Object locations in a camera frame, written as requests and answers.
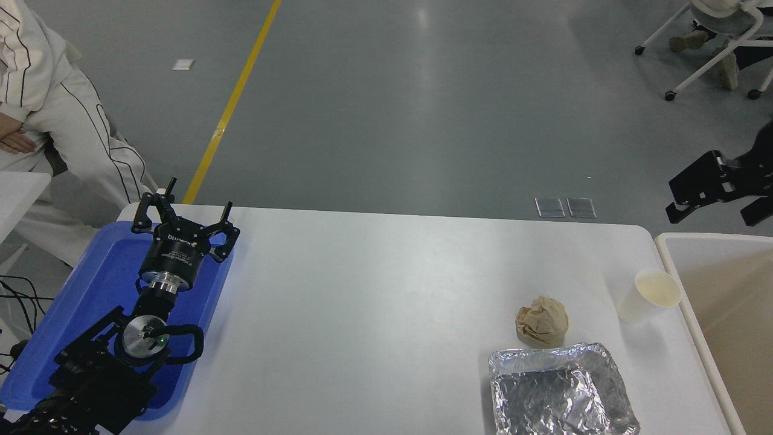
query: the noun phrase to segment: white jacket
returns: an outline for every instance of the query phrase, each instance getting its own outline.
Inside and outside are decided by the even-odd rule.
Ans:
[[[23,0],[0,0],[0,113],[24,122],[38,111],[51,87],[73,70],[67,42]]]

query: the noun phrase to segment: yellow floor line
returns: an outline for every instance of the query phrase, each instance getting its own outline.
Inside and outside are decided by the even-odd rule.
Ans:
[[[199,193],[199,188],[201,188],[201,183],[204,181],[206,171],[209,169],[210,163],[212,163],[212,159],[215,156],[217,147],[220,145],[220,140],[223,138],[223,133],[226,132],[226,127],[228,127],[228,122],[231,120],[233,110],[239,103],[239,98],[241,97],[241,93],[244,90],[244,85],[247,83],[247,78],[250,77],[252,67],[255,64],[255,60],[257,59],[257,55],[261,52],[263,41],[266,40],[266,35],[268,34],[268,30],[271,28],[271,23],[274,21],[274,16],[277,15],[277,9],[279,9],[280,3],[282,3],[281,0],[274,0],[274,4],[271,5],[271,10],[268,13],[268,17],[266,17],[266,21],[263,23],[263,28],[257,35],[255,45],[252,47],[250,57],[247,58],[247,62],[244,64],[244,68],[242,69],[242,74],[239,76],[239,81],[237,81],[237,85],[231,93],[231,98],[228,100],[226,110],[223,111],[223,116],[220,118],[220,122],[217,123],[217,128],[212,134],[212,139],[209,141],[209,146],[206,147],[204,157],[201,159],[201,163],[199,163],[199,168],[196,170],[196,174],[193,176],[193,180],[188,187],[185,198],[182,199],[183,204],[193,204],[193,201],[196,199],[196,195]]]

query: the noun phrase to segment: hand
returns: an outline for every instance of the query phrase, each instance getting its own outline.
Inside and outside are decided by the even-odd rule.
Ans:
[[[33,152],[35,147],[36,144],[24,135],[23,130],[13,132],[0,140],[0,149],[11,154]]]
[[[0,139],[3,139],[13,132],[17,132],[21,127],[22,123],[20,121],[11,118],[5,113],[0,113]]]

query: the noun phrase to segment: white table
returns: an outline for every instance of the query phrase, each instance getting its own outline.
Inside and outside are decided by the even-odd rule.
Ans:
[[[51,182],[47,173],[0,171],[0,241]]]
[[[175,209],[204,224],[222,210]],[[616,316],[637,271],[662,268],[643,228],[238,207],[231,221],[242,234],[181,406],[124,433],[494,433],[487,358],[524,347],[516,312],[542,294],[567,308],[565,344],[612,353],[641,434],[729,433],[681,312]]]

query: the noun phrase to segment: blue tray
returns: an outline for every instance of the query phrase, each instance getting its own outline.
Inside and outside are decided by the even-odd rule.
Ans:
[[[2,385],[0,399],[8,408],[32,409],[53,391],[48,381],[57,368],[56,354],[116,306],[122,306],[125,314],[134,308],[138,298],[135,281],[152,236],[133,234],[130,228],[131,222],[114,222],[91,241]],[[218,235],[213,244],[224,241]],[[231,258],[220,264],[209,256],[204,258],[193,288],[179,294],[169,324],[198,324],[206,336]],[[172,336],[169,347],[172,356],[189,355],[193,339]],[[164,365],[152,378],[158,392],[137,420],[155,420],[174,409],[188,388],[194,365]]]

